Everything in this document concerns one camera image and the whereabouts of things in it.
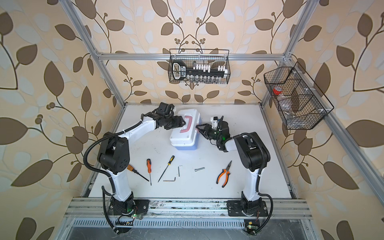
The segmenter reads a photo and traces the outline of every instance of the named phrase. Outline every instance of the screwdriver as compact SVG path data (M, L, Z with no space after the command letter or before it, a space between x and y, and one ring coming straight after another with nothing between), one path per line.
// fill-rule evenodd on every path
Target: screwdriver
M146 179L143 175L141 175L136 169L134 169L134 168L132 167L132 165L128 164L127 169L130 170L131 172L134 172L134 173L136 173L136 174L139 174L142 178L144 178L145 180L147 180L147 181L149 182L149 180Z
M169 162L168 162L168 165L167 165L166 169L164 170L163 174L162 174L162 175L160 176L160 178L159 178L159 181L160 181L161 177L164 175L164 173L166 172L168 166L172 163L172 161L173 161L174 158L175 158L175 156L172 156L172 157L170 158L170 160L169 160Z
M152 179L151 179L151 172L152 172L152 170L151 170L151 160L148 158L147 159L147 167L148 167L148 173L149 173L149 180L151 181L151 186L152 186Z

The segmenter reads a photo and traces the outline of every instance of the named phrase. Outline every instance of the red toolbox handle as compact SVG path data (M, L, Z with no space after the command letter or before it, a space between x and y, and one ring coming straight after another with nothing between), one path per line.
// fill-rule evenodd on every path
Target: red toolbox handle
M189 129L191 128L191 124L192 124L192 116L185 116L185 118L189 119L188 121L188 126L186 129L182 129L180 130L180 132L188 132Z

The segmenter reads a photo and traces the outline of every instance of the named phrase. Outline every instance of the toolbox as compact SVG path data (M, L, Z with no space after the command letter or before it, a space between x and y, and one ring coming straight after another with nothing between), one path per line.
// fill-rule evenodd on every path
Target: toolbox
M199 141L196 125L201 122L200 113L196 109L185 109L176 115L183 117L185 125L172 130L169 138L172 146L178 150L196 150Z

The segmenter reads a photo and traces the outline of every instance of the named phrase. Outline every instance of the orange screwdriver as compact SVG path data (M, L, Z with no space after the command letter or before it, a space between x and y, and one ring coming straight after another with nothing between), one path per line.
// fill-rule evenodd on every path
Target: orange screwdriver
M147 180L147 181L149 182L149 180L146 179L143 175L141 175L136 169L134 169L132 165L128 164L127 169L130 170L131 172L134 172L134 173L136 173L136 174L139 174L141 177L143 177L145 180Z
M151 170L151 160L148 158L147 159L147 167L148 167L148 173L149 173L149 180L151 181L151 186L152 186L152 179L151 179L151 172L152 172L152 170Z

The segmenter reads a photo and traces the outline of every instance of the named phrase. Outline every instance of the vent grille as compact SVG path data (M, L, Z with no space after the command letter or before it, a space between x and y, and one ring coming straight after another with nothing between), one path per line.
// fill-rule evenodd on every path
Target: vent grille
M76 218L74 227L109 227L107 221L102 218ZM133 227L137 228L225 228L225 229L243 229L244 220L242 219L181 219L181 218L163 218L163 219L136 219Z

